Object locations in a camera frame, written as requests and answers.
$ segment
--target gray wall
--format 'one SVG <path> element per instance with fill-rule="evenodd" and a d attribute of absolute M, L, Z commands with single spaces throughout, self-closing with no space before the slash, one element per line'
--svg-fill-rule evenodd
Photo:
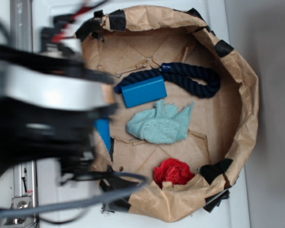
<path fill-rule="evenodd" d="M 252 228 L 285 228 L 285 0 L 225 0 L 231 45 L 260 77 L 257 145 L 246 164 Z"/>

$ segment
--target screw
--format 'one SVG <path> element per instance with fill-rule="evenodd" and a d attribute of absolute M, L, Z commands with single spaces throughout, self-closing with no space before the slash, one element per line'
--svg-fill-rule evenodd
<path fill-rule="evenodd" d="M 21 201 L 20 203 L 18 203 L 18 209 L 26 209 L 28 208 L 28 204 L 24 201 Z"/>
<path fill-rule="evenodd" d="M 13 224 L 19 224 L 19 218 L 13 218 Z"/>

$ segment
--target black tape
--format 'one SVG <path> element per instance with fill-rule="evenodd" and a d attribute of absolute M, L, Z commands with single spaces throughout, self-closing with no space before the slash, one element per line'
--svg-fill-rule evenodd
<path fill-rule="evenodd" d="M 206 198 L 206 206 L 204 206 L 203 208 L 211 213 L 211 211 L 215 208 L 215 206 L 219 206 L 222 200 L 227 200 L 230 198 L 230 192 L 229 190 L 224 191 L 222 194 L 218 193 L 214 196 L 208 197 Z"/>
<path fill-rule="evenodd" d="M 232 164 L 232 159 L 224 159 L 215 165 L 204 165 L 198 169 L 204 179 L 211 184 L 219 175 L 225 173 Z"/>
<path fill-rule="evenodd" d="M 215 49 L 217 55 L 218 55 L 220 58 L 229 55 L 229 54 L 234 50 L 234 48 L 233 48 L 231 45 L 229 45 L 228 43 L 226 43 L 226 42 L 223 41 L 223 40 L 220 40 L 220 41 L 214 46 L 214 49 Z"/>
<path fill-rule="evenodd" d="M 94 12 L 94 18 L 102 18 L 104 16 L 103 10 L 98 10 Z"/>
<path fill-rule="evenodd" d="M 200 14 L 196 9 L 194 9 L 194 8 L 190 9 L 190 10 L 187 11 L 186 13 L 188 13 L 188 14 L 194 16 L 194 17 L 197 17 L 197 18 L 202 19 L 203 21 L 205 21 L 204 18 L 201 16 L 201 14 Z M 209 27 L 209 25 L 207 25 L 206 27 L 201 27 L 200 29 L 196 30 L 196 32 L 199 31 L 199 30 L 202 30 L 203 28 L 206 28 L 208 32 L 211 32 L 211 33 L 215 36 L 214 31 L 211 30 L 211 28 Z"/>
<path fill-rule="evenodd" d="M 106 179 L 109 183 L 109 186 L 101 180 L 99 185 L 103 191 L 114 191 L 118 189 L 125 189 L 130 186 L 136 186 L 137 182 L 131 182 L 127 180 L 123 180 L 121 178 L 114 178 L 114 179 Z M 113 201 L 111 203 L 104 204 L 103 211 L 119 211 L 119 212 L 128 212 L 131 205 L 128 203 L 130 199 L 129 197 L 124 197 Z"/>
<path fill-rule="evenodd" d="M 125 31 L 127 25 L 125 19 L 125 13 L 123 10 L 119 9 L 109 14 L 110 29 L 115 31 Z"/>
<path fill-rule="evenodd" d="M 102 19 L 90 19 L 85 21 L 82 26 L 76 31 L 76 37 L 83 42 L 91 32 L 101 29 Z"/>
<path fill-rule="evenodd" d="M 186 13 L 188 13 L 188 14 L 190 14 L 192 16 L 198 17 L 199 19 L 202 19 L 203 21 L 205 21 L 204 18 L 201 16 L 201 14 L 194 8 L 190 9 Z"/>

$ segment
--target brown paper bag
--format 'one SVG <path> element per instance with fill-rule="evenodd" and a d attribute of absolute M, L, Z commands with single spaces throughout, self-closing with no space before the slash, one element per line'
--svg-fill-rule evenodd
<path fill-rule="evenodd" d="M 195 102 L 188 138 L 171 145 L 132 141 L 125 125 L 154 102 L 126 108 L 122 95 L 116 95 L 119 108 L 110 123 L 113 161 L 97 135 L 93 169 L 105 171 L 110 165 L 149 178 L 147 187 L 123 199 L 128 211 L 173 222 L 233 186 L 255 146 L 258 126 L 258 78 L 243 57 L 216 37 L 194 9 L 136 6 L 96 17 L 85 29 L 92 32 L 82 44 L 87 66 L 111 73 L 116 83 L 132 72 L 170 62 L 212 68 L 220 75 L 221 88 L 213 98 L 201 99 L 165 83 L 166 103 L 182 109 Z M 160 189 L 153 169 L 169 157 L 188 163 L 195 177 L 186 185 L 167 182 Z"/>

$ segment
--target blue object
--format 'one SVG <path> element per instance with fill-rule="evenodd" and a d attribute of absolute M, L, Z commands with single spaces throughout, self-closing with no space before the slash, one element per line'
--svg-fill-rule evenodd
<path fill-rule="evenodd" d="M 94 122 L 95 128 L 99 132 L 100 136 L 102 137 L 106 148 L 108 151 L 111 149 L 111 136 L 110 136 L 110 125 L 109 125 L 109 119 L 103 118 L 98 119 Z"/>
<path fill-rule="evenodd" d="M 154 109 L 135 114 L 126 131 L 154 144 L 171 144 L 186 139 L 193 106 L 194 102 L 178 112 L 176 105 L 166 104 L 161 99 L 155 103 Z"/>
<path fill-rule="evenodd" d="M 122 92 L 125 104 L 128 108 L 167 96 L 166 86 L 162 76 L 123 86 Z"/>

